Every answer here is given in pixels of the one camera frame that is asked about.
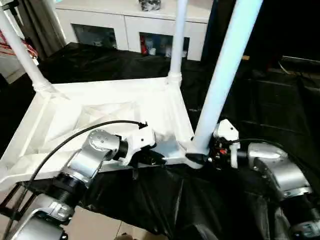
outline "white cabinet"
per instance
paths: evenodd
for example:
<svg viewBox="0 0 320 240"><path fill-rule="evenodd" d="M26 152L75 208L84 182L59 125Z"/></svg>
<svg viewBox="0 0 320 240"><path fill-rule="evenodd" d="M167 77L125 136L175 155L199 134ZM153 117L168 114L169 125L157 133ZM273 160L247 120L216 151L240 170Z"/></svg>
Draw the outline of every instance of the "white cabinet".
<svg viewBox="0 0 320 240"><path fill-rule="evenodd" d="M141 33L173 36L175 33L175 21L145 18L136 16L125 16L126 33L129 50L141 52ZM189 38L187 58L200 61L202 49L205 42L207 24L198 22L186 22L184 37Z"/></svg>
<svg viewBox="0 0 320 240"><path fill-rule="evenodd" d="M125 16L67 9L57 9L56 13L67 44L103 46L112 45L115 40L114 47L129 50Z"/></svg>
<svg viewBox="0 0 320 240"><path fill-rule="evenodd" d="M145 12L138 0L63 0L56 4L56 12L67 43L141 52L141 36L157 35L152 39L164 38L166 45L171 44L176 4L177 0L162 0L160 10ZM212 4L213 0L189 0L184 30L189 60L201 59ZM164 48L156 53L164 55Z"/></svg>

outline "curtain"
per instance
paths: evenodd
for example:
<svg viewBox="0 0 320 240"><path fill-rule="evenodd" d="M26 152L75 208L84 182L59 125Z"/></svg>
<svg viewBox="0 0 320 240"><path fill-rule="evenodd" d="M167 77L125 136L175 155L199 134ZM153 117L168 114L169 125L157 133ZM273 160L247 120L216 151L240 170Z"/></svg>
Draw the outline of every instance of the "curtain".
<svg viewBox="0 0 320 240"><path fill-rule="evenodd" d="M64 37L55 17L52 0L18 0L18 11L26 39L38 52L41 60L46 59L64 45Z"/></svg>

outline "floor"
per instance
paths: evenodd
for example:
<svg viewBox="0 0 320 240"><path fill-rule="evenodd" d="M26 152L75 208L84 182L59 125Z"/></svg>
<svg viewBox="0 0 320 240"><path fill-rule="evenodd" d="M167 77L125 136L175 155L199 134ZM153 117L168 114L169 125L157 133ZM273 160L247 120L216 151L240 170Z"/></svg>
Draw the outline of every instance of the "floor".
<svg viewBox="0 0 320 240"><path fill-rule="evenodd" d="M8 192L0 192L1 202ZM0 239L2 239L7 222L8 218L0 215ZM124 233L131 235L136 240L167 240L163 235L153 235L145 229L88 211L79 206L76 207L72 221L64 227L64 230L68 233L69 240L114 240Z"/></svg>

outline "black cable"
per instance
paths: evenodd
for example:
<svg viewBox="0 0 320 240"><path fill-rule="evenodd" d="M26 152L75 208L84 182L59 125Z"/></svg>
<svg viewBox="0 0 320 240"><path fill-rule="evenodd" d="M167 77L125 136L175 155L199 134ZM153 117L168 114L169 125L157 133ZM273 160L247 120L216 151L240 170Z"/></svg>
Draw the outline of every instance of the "black cable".
<svg viewBox="0 0 320 240"><path fill-rule="evenodd" d="M109 124L118 124L118 123L125 123L125 124L136 124L139 126L139 128L143 128L143 127L146 127L148 126L147 124L144 124L144 123L141 123L141 122L138 122L138 121L131 121L131 120L114 120L114 121L106 121L106 122L102 122L102 123L99 123L99 124L96 124L96 125L93 125L93 126L90 126L88 128L85 128L77 133L75 133L74 135L68 137L66 140L64 140L62 143L60 143L55 149L53 149L43 160L42 162L40 163L40 165L36 168L36 170L34 171L34 173L32 174L29 182L27 183L24 191L20 194L19 198L17 199L17 201L15 202L14 204L14 207L13 207L13 212L12 212L12 215L10 217L10 220L5 228L5 231L4 231L4 234L3 234L3 238L2 240L5 240L11 230L11 227L12 227L12 224L14 223L14 220L16 218L16 215L18 213L18 209L21 205L21 203L23 202L27 192L28 192L28 189L30 188L32 182L35 180L37 174L39 173L40 169L45 165L45 163L49 160L49 158L52 157L53 154L55 154L60 148L62 148L64 145L66 145L68 142L70 142L72 139L78 137L79 135L85 133L85 132L88 132L92 129L95 129L95 128L98 128L98 127L101 127L101 126L104 126L104 125L109 125Z"/></svg>

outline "glass cabinet door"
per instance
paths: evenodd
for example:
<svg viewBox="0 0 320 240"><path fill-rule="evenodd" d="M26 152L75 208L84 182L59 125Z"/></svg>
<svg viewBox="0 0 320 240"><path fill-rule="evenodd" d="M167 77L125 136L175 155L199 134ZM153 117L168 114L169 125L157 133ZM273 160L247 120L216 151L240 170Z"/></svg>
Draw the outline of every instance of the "glass cabinet door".
<svg viewBox="0 0 320 240"><path fill-rule="evenodd" d="M171 58L172 35L140 32L141 53L144 55L159 55ZM182 57L188 56L189 37L184 38Z"/></svg>
<svg viewBox="0 0 320 240"><path fill-rule="evenodd" d="M110 27L71 24L79 43L98 47L117 48L115 30Z"/></svg>

